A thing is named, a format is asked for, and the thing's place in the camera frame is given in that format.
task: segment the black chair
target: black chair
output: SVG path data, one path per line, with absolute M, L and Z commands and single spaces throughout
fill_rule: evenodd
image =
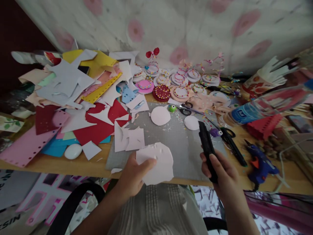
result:
M 116 183 L 117 180 L 112 180 L 111 183 L 109 184 L 107 192 L 109 192 L 115 186 Z M 58 215 L 51 224 L 47 235 L 65 234 L 66 229 L 68 228 L 69 223 L 71 222 L 71 219 L 81 199 L 83 198 L 87 191 L 91 191 L 95 195 L 98 203 L 102 201 L 105 195 L 103 188 L 98 184 L 83 183 L 79 185 L 64 202 Z M 213 217 L 203 218 L 203 220 L 208 231 L 215 229 L 223 229 L 227 231 L 227 225 L 225 220 Z

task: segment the person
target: person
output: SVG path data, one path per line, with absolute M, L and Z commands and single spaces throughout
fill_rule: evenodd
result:
M 236 168 L 217 150 L 209 158 L 218 176 L 213 184 L 222 201 L 228 233 L 260 234 L 248 208 Z M 204 153 L 202 172 L 211 177 Z M 207 234 L 204 221 L 189 190 L 175 184 L 145 186 L 142 178 L 156 164 L 138 165 L 132 153 L 115 187 L 73 231 L 86 234 Z

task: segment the cutting mat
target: cutting mat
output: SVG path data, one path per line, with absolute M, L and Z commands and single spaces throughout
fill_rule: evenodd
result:
M 157 106 L 165 106 L 161 103 L 148 103 L 150 108 L 149 112 Z M 215 113 L 212 115 L 206 114 L 206 116 L 217 123 Z M 184 116 L 177 109 L 177 113 L 170 113 L 171 120 L 164 126 L 157 126 L 149 117 L 148 111 L 140 112 L 138 118 L 127 126 L 130 130 L 136 129 L 138 126 L 144 129 L 144 141 L 145 145 L 154 144 L 161 142 L 168 146 L 173 155 L 173 173 L 176 178 L 190 179 L 190 180 L 201 180 L 209 181 L 209 179 L 201 172 L 201 158 L 200 153 L 202 152 L 201 140 L 199 137 L 199 130 L 190 131 L 184 125 Z M 196 114 L 200 121 L 203 119 L 202 115 Z M 215 149 L 221 151 L 226 156 L 223 141 L 221 137 L 212 138 L 212 143 Z M 113 168 L 124 168 L 128 156 L 131 151 L 114 152 L 114 141 L 112 143 L 109 157 L 106 163 L 106 169 L 112 170 Z

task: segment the water bottle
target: water bottle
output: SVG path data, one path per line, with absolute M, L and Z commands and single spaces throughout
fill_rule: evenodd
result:
M 298 86 L 269 92 L 221 116 L 219 123 L 224 127 L 234 127 L 273 116 L 290 110 L 303 103 L 313 94 L 313 79 Z

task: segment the paper cup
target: paper cup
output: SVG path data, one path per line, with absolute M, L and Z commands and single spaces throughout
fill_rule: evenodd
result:
M 242 84 L 241 95 L 247 100 L 257 98 L 264 92 L 282 84 L 268 82 L 260 76 L 260 70 L 258 70 L 255 75 Z

